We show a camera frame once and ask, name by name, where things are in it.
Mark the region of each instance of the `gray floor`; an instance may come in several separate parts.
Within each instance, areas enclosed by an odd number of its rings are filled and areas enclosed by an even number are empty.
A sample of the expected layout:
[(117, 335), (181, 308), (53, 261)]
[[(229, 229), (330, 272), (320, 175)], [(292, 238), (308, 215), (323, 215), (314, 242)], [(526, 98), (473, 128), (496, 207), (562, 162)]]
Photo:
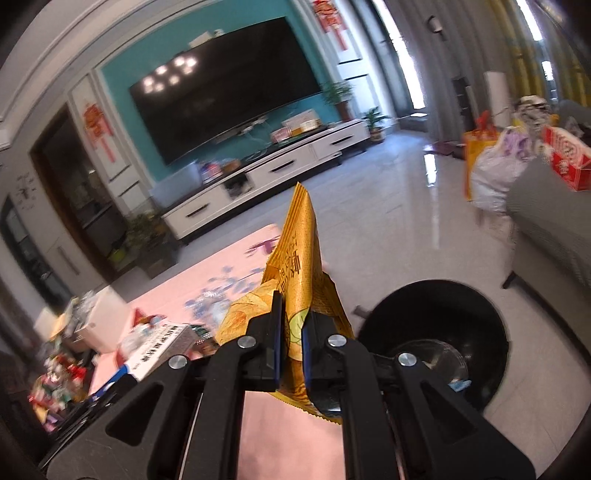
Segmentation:
[[(505, 379), (486, 418), (543, 470), (591, 401), (591, 375), (568, 339), (518, 287), (501, 290), (511, 249), (479, 228), (463, 199), (462, 161), (436, 157), (426, 169), (425, 137), (399, 132), (382, 145), (304, 182), (316, 211), (323, 261), (349, 313), (425, 278), (474, 286), (501, 311), (511, 340)], [(185, 247), (154, 280), (138, 269), (114, 287), (132, 300), (257, 229), (282, 226), (292, 190), (242, 213)], [(361, 320), (350, 316), (358, 329)]]

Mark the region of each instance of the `green plant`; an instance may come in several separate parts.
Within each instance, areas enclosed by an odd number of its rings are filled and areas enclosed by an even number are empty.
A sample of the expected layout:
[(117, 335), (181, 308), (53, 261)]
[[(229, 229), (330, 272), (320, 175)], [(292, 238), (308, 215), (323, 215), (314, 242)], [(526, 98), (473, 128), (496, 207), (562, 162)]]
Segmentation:
[(365, 115), (363, 116), (363, 119), (367, 122), (370, 131), (381, 127), (382, 122), (387, 118), (391, 117), (389, 117), (388, 115), (382, 115), (382, 112), (380, 111), (378, 106), (370, 108), (367, 112), (365, 112)]
[(166, 229), (158, 215), (154, 212), (140, 213), (128, 220), (125, 243), (130, 248), (142, 250), (165, 233)]
[(325, 83), (323, 91), (326, 101), (332, 105), (336, 105), (351, 98), (353, 95), (353, 86), (349, 82)]

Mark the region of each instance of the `teal wall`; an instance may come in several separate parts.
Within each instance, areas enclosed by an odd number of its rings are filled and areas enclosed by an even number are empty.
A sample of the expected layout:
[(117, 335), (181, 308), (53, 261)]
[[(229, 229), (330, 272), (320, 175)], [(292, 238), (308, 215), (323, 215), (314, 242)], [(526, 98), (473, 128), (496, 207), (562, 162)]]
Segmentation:
[(327, 105), (322, 94), (319, 94), (271, 112), (268, 120), (271, 128), (258, 125), (251, 132), (253, 138), (260, 140), (233, 137), (218, 145), (210, 142), (172, 165), (164, 164), (135, 107), (129, 87), (158, 66), (168, 62), (177, 53), (187, 50), (189, 42), (205, 31), (213, 34), (214, 30), (221, 28), (228, 33), (279, 17), (286, 17), (290, 23), (318, 83), (322, 85), (328, 82), (329, 75), (322, 57), (291, 0), (222, 0), (199, 8), (163, 25), (128, 47), (103, 67), (102, 73), (111, 98), (136, 149), (156, 181), (166, 178), (195, 159), (206, 161), (215, 158), (242, 158), (260, 150), (265, 146), (265, 142), (269, 141), (270, 131), (279, 128), (281, 121), (309, 108), (316, 110), (325, 123), (338, 121), (334, 107)]

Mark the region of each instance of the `metal bolt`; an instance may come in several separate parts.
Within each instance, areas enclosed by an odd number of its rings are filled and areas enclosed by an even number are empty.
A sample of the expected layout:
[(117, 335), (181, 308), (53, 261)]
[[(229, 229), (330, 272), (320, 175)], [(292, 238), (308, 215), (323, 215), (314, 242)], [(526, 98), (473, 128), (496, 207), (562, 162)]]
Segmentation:
[(412, 367), (413, 365), (416, 365), (417, 357), (411, 353), (401, 353), (398, 355), (398, 362), (403, 367)]
[(330, 346), (343, 346), (347, 343), (346, 337), (342, 335), (331, 335), (329, 336), (329, 345)]
[(256, 345), (256, 339), (249, 335), (245, 335), (238, 339), (238, 346), (240, 348), (250, 348)]
[(187, 357), (184, 355), (175, 355), (170, 357), (170, 359), (168, 360), (168, 366), (174, 370), (183, 368), (185, 365), (187, 365), (187, 363)]

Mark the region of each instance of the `tv stand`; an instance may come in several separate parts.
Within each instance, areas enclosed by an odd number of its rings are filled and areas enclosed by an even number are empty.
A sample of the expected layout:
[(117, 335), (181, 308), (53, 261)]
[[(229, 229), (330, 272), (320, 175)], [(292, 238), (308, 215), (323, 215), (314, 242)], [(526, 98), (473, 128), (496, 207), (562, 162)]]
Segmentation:
[(296, 177), (340, 157), (342, 150), (368, 138), (365, 122), (356, 119), (295, 140), (199, 187), (169, 208), (163, 218), (178, 239), (185, 239), (213, 220), (227, 219), (229, 212), (238, 213), (242, 210), (238, 207), (247, 202), (252, 206), (257, 200), (264, 200), (263, 194), (270, 190), (288, 188)]

